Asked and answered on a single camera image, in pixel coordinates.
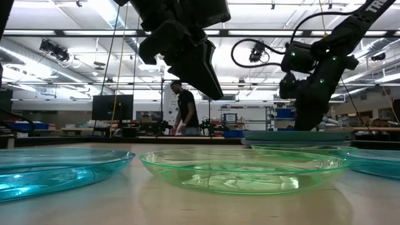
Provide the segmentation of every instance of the blue plastic plate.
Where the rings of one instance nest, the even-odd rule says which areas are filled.
[[[332,151],[331,154],[350,160],[350,168],[354,171],[400,179],[400,151],[358,149]]]
[[[104,149],[0,151],[0,202],[57,193],[109,178],[135,156]]]

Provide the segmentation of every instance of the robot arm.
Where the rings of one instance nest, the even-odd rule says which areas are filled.
[[[283,98],[296,98],[295,129],[310,131],[321,122],[344,70],[354,70],[359,63],[348,55],[395,1],[368,0],[320,41],[312,45],[290,43],[281,64],[287,75],[280,83],[280,92]],[[312,70],[303,81],[297,81],[291,74],[291,71],[310,73]]]
[[[156,64],[161,54],[168,70],[210,98],[223,96],[211,64],[215,45],[203,28],[231,19],[226,0],[114,0],[128,1],[140,15],[142,28],[151,32],[140,45],[146,64]]]

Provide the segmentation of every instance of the black t-shirt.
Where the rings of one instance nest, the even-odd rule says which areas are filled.
[[[183,90],[181,94],[179,94],[177,103],[179,105],[179,111],[181,112],[182,121],[184,122],[189,114],[189,103],[193,103],[194,105],[194,115],[190,119],[190,121],[186,124],[186,127],[189,128],[198,128],[199,127],[199,119],[198,119],[198,111],[196,109],[196,104],[194,102],[194,96],[192,92],[188,90]]]

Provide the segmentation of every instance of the wooden table surface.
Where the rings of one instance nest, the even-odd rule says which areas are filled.
[[[155,144],[73,144],[48,148],[148,151],[240,148]],[[156,179],[138,157],[120,174],[87,187],[0,204],[1,224],[88,225],[393,225],[400,181],[347,171],[332,185],[272,196],[212,194]]]

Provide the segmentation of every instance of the man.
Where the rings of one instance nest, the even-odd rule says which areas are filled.
[[[178,94],[177,103],[179,105],[179,112],[176,116],[175,125],[173,132],[179,126],[182,121],[182,126],[178,132],[184,136],[200,136],[201,131],[199,127],[198,112],[196,110],[196,104],[194,103],[194,96],[192,92],[182,88],[181,81],[173,81],[171,83],[171,89],[175,94]]]

